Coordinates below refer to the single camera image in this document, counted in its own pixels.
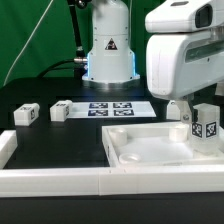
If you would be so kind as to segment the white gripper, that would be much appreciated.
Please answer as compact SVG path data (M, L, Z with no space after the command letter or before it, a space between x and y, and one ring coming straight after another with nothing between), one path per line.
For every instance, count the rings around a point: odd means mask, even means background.
M180 120L190 124L185 95L224 80L224 0L166 0L147 14L145 28L151 34L149 91L160 99L180 98Z

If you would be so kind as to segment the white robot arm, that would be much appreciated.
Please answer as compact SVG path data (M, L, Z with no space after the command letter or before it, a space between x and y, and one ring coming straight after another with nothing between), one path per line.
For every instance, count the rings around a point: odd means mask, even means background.
M92 22L93 47L83 81L108 88L137 80L127 6L121 0L93 0ZM193 93L224 81L224 0L166 0L146 15L145 28L151 34L146 48L150 93L174 100L181 121L195 122Z

